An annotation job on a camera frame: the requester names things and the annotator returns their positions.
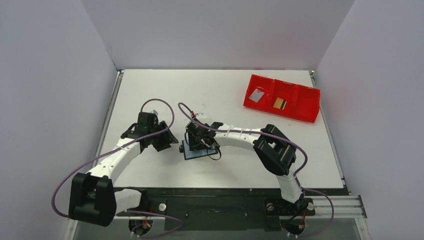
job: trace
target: red tray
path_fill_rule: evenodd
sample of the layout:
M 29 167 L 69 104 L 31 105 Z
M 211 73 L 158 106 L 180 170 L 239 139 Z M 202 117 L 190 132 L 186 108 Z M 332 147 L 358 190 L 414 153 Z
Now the red tray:
M 252 75 L 243 105 L 251 109 L 314 123 L 320 111 L 320 95 L 321 92 L 317 88 Z

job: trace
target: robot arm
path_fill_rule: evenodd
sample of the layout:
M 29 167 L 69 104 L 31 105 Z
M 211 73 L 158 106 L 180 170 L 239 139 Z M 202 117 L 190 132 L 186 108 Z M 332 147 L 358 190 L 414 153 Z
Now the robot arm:
M 271 173 L 275 174 L 280 189 L 281 197 L 295 205 L 300 205 L 303 198 L 303 191 L 294 176 L 294 165 L 296 160 L 296 149 L 284 141 L 272 137 L 254 133 L 243 132 L 265 132 L 288 139 L 277 127 L 268 124 L 265 128 L 246 129 L 229 126 L 221 122 L 213 122 L 210 125 L 213 129 L 222 130 L 210 131 L 198 126 L 195 122 L 190 122 L 186 126 L 190 142 L 203 143 L 207 148 L 215 146 L 233 146 L 255 151 L 263 166 Z
M 100 226 L 108 226 L 114 216 L 124 210 L 138 207 L 142 193 L 134 189 L 115 192 L 114 183 L 130 162 L 149 145 L 158 151 L 178 143 L 170 130 L 153 137 L 121 147 L 134 139 L 167 128 L 158 122 L 156 112 L 140 112 L 137 123 L 132 124 L 118 140 L 116 148 L 121 150 L 109 155 L 87 173 L 77 173 L 72 179 L 69 218 Z

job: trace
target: white table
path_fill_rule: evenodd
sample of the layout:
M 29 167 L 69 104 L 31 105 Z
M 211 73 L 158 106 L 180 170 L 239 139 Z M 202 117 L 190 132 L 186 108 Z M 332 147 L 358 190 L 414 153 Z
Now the white table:
M 321 113 L 315 123 L 252 110 L 243 106 L 252 74 L 312 87 L 308 71 L 296 70 L 160 70 L 126 69 L 105 134 L 102 153 L 111 150 L 120 135 L 137 121 L 148 99 L 167 101 L 175 111 L 172 133 L 184 139 L 188 119 L 177 107 L 186 103 L 196 113 L 206 113 L 217 122 L 240 128 L 277 126 L 307 152 L 309 161 L 298 174 L 305 188 L 342 188 L 338 165 Z M 159 121 L 171 122 L 170 110 L 161 102 L 149 103 L 144 111 L 156 110 Z M 156 152 L 153 146 L 135 158 L 115 183 L 116 187 L 145 188 L 279 188 L 276 177 L 262 165 L 254 151 L 222 147 L 222 158 L 184 160 L 179 145 Z M 296 167 L 304 157 L 296 151 Z

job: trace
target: white wall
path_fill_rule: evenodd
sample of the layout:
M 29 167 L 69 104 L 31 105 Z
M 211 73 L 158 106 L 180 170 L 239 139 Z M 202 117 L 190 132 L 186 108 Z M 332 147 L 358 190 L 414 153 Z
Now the white wall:
M 116 70 L 79 0 L 2 0 L 0 74 L 0 238 L 61 239 L 50 197 L 94 156 Z
M 316 70 L 374 240 L 423 239 L 424 1 L 356 0 Z
M 315 69 L 354 0 L 81 0 L 118 68 Z

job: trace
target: red plastic bin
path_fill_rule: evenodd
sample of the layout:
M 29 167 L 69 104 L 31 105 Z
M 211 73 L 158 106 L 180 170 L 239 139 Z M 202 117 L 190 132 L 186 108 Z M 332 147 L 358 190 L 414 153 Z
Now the red plastic bin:
M 317 88 L 253 74 L 243 106 L 314 123 L 320 111 L 320 96 L 321 91 Z

